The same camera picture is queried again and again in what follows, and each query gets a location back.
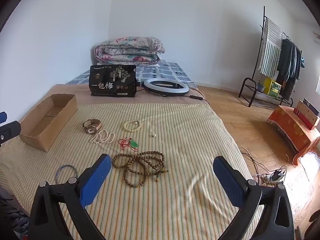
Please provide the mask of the thin blue bangle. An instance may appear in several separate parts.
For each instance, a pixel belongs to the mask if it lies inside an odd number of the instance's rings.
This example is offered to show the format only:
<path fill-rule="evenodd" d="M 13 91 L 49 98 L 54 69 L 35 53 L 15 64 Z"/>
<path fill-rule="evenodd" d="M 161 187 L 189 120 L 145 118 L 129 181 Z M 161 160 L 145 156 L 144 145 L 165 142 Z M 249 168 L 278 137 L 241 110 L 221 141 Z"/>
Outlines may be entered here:
<path fill-rule="evenodd" d="M 79 177 L 79 174 L 78 174 L 78 171 L 77 169 L 73 166 L 73 165 L 70 165 L 70 164 L 66 164 L 66 165 L 62 165 L 61 167 L 59 167 L 55 173 L 55 177 L 54 177 L 54 181 L 56 184 L 58 184 L 58 177 L 59 177 L 59 174 L 60 172 L 64 169 L 64 168 L 71 168 L 73 171 L 74 171 L 74 177 L 75 178 L 78 178 Z"/>

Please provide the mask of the brown wooden prayer beads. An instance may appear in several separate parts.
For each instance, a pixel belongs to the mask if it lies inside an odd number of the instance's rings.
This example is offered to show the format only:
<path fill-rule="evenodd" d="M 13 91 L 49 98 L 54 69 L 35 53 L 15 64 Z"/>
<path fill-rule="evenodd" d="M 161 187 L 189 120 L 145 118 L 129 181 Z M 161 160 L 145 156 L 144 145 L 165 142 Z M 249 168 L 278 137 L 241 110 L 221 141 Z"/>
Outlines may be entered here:
<path fill-rule="evenodd" d="M 112 158 L 111 163 L 114 168 L 123 170 L 123 180 L 131 188 L 142 187 L 150 177 L 158 182 L 161 175 L 169 172 L 164 154 L 158 151 L 119 153 Z"/>

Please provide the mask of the red strap wristwatch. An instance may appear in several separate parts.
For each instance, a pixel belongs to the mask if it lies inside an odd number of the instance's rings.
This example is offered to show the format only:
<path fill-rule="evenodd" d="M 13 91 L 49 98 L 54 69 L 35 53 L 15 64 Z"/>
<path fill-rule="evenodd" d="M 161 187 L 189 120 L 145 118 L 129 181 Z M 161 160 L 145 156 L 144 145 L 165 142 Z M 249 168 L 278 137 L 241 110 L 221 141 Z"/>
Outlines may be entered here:
<path fill-rule="evenodd" d="M 88 119 L 82 124 L 85 132 L 90 135 L 96 134 L 101 129 L 101 126 L 99 119 Z"/>

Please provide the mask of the red cord jade pendant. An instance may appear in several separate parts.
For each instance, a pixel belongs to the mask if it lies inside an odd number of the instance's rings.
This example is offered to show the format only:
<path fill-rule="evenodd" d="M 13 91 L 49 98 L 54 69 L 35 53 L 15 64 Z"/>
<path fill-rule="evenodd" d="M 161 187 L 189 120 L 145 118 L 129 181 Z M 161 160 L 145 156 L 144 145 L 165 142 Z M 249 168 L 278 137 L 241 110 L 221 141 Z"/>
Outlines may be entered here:
<path fill-rule="evenodd" d="M 138 144 L 132 138 L 125 137 L 117 140 L 117 143 L 120 145 L 122 151 L 128 148 L 133 152 L 138 152 Z"/>

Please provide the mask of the open cardboard box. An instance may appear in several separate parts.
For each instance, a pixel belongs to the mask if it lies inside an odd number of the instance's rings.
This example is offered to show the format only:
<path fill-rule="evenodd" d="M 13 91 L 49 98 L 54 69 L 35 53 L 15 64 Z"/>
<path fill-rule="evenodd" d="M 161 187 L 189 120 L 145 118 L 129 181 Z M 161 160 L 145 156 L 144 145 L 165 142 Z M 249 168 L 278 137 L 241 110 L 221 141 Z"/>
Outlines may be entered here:
<path fill-rule="evenodd" d="M 53 94 L 47 97 L 21 122 L 21 140 L 48 152 L 77 109 L 76 96 L 73 94 Z"/>

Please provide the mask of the striped yellow bed cover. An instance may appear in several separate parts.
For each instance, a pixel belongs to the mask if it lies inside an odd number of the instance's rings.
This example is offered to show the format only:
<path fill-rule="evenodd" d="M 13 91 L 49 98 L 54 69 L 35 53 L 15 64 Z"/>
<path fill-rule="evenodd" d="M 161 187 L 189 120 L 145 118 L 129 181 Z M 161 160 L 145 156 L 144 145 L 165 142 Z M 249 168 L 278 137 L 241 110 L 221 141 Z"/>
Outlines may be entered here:
<path fill-rule="evenodd" d="M 99 119 L 116 136 L 91 143 L 82 123 Z M 165 156 L 168 173 L 140 188 L 129 187 L 113 168 L 87 212 L 106 239 L 218 239 L 237 213 L 212 168 L 223 156 L 245 178 L 251 174 L 222 120 L 208 105 L 106 103 L 79 106 L 48 152 L 11 139 L 1 146 L 1 186 L 30 212 L 41 181 L 55 183 L 57 169 L 79 173 L 105 153 L 122 152 L 117 140 L 132 138 L 139 152 Z"/>

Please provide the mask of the orange covered low table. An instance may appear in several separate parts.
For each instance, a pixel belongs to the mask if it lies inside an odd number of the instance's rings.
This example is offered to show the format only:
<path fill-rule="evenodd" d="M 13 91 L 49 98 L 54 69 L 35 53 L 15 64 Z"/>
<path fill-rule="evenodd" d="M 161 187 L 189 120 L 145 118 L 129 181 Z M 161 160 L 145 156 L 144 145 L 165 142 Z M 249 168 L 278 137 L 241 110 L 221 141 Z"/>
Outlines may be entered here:
<path fill-rule="evenodd" d="M 268 121 L 275 122 L 293 144 L 296 155 L 292 164 L 298 165 L 298 159 L 313 151 L 319 144 L 317 128 L 309 129 L 306 124 L 294 113 L 294 109 L 287 106 L 277 106 Z"/>

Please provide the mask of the books on orange table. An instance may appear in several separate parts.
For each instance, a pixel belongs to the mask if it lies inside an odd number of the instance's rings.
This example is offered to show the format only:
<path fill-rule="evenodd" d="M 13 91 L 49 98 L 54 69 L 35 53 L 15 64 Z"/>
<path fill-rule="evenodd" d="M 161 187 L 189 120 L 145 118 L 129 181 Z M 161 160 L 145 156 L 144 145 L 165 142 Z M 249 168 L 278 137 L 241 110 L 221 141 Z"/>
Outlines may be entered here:
<path fill-rule="evenodd" d="M 293 111 L 308 129 L 312 130 L 319 124 L 319 112 L 315 113 L 304 101 L 299 100 Z"/>

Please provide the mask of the black snack bag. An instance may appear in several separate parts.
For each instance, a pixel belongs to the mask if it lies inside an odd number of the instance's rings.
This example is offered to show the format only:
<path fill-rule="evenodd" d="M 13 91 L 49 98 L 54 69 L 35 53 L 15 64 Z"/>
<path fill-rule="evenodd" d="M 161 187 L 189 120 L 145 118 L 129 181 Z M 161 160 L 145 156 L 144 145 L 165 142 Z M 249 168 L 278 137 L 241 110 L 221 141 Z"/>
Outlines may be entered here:
<path fill-rule="evenodd" d="M 134 98 L 137 92 L 136 66 L 116 64 L 91 66 L 89 90 L 92 96 Z"/>

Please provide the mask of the yellow box on rack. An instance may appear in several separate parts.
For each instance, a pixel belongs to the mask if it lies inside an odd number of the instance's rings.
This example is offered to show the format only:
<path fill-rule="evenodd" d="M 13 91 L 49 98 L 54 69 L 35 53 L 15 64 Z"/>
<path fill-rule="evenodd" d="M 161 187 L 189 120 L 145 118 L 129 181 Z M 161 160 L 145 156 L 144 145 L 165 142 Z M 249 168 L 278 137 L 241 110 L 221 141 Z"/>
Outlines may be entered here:
<path fill-rule="evenodd" d="M 264 81 L 264 94 L 277 98 L 279 96 L 281 85 L 274 81 L 273 79 L 266 77 Z"/>

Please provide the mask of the folded floral quilt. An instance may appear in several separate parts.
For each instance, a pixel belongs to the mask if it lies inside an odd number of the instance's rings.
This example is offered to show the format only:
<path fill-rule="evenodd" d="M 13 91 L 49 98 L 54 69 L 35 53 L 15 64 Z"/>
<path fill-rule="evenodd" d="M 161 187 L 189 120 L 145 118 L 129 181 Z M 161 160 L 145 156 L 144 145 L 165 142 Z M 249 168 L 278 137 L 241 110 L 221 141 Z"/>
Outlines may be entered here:
<path fill-rule="evenodd" d="M 156 64 L 164 53 L 159 39 L 140 36 L 112 38 L 94 49 L 96 60 L 108 64 Z"/>

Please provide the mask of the blue plaid bed sheet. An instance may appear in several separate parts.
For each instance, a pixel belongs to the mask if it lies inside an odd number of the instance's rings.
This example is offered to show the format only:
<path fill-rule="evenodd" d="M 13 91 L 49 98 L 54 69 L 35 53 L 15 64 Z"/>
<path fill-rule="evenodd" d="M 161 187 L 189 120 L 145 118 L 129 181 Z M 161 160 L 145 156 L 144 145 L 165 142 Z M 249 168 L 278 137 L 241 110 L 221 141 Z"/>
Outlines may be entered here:
<path fill-rule="evenodd" d="M 177 80 L 187 84 L 189 88 L 197 88 L 195 82 L 191 81 L 189 76 L 177 63 L 160 61 L 156 65 L 140 65 L 136 67 L 136 79 L 138 82 L 143 83 L 151 78 Z"/>

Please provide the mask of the brown blanket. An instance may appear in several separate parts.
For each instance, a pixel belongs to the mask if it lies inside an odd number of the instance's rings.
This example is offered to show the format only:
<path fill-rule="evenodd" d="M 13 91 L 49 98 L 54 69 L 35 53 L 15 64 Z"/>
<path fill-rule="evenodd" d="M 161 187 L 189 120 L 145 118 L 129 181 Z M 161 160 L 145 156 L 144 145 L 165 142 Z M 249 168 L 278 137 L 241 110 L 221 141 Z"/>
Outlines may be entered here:
<path fill-rule="evenodd" d="M 22 122 L 26 116 L 44 99 L 52 94 L 73 94 L 76 97 L 78 106 L 95 105 L 103 103 L 173 103 L 173 104 L 205 104 L 204 95 L 195 88 L 191 88 L 187 96 L 161 96 L 152 92 L 142 90 L 137 92 L 134 98 L 115 98 L 107 96 L 91 96 L 88 84 L 80 85 L 55 85 L 37 103 L 34 103 L 25 115 L 19 120 Z"/>

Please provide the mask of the dark hanging clothes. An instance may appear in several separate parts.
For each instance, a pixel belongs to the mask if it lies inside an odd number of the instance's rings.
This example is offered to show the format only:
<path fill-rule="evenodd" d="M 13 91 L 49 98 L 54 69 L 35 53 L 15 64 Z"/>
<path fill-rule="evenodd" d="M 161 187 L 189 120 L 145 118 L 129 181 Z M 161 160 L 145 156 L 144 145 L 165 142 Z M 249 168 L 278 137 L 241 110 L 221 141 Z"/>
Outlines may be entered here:
<path fill-rule="evenodd" d="M 280 59 L 277 66 L 278 76 L 276 83 L 281 85 L 280 96 L 289 100 L 300 76 L 301 51 L 288 38 L 283 39 Z"/>

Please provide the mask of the black clothes rack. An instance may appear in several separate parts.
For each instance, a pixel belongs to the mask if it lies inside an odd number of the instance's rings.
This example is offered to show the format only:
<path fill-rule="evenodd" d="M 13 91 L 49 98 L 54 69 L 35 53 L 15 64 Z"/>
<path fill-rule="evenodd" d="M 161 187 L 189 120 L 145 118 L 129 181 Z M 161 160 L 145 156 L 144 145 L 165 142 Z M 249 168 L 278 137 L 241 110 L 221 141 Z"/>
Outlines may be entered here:
<path fill-rule="evenodd" d="M 302 50 L 266 14 L 260 27 L 255 67 L 252 75 L 244 78 L 238 97 L 248 107 L 292 107 L 292 94 L 305 67 Z"/>

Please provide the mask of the striped hanging towel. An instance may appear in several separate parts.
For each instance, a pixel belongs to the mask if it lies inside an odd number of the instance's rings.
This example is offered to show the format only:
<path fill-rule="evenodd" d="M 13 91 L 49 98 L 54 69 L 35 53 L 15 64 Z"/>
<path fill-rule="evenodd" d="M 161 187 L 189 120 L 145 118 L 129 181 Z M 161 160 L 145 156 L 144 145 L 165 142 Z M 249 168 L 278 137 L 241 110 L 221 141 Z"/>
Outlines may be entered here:
<path fill-rule="evenodd" d="M 272 20 L 266 18 L 258 57 L 258 70 L 271 79 L 277 71 L 283 36 L 283 31 Z"/>

